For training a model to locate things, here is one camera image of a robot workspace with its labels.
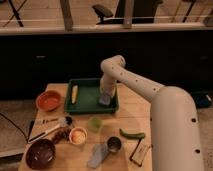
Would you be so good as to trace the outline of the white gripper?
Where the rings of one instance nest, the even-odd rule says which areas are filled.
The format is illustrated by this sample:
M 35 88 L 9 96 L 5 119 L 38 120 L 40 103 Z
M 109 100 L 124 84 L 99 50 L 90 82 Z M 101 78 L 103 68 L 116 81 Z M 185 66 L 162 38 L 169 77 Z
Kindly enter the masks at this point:
M 100 80 L 100 92 L 114 97 L 116 91 L 116 80 L 110 76 L 103 75 Z

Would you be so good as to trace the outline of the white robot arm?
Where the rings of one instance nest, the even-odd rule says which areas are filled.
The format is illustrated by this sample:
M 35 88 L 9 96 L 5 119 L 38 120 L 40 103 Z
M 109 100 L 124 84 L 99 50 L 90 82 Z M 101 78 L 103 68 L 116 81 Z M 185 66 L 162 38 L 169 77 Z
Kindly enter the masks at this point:
M 121 55 L 100 64 L 100 90 L 113 94 L 116 81 L 150 103 L 152 171 L 204 171 L 197 109 L 191 95 L 125 69 Z

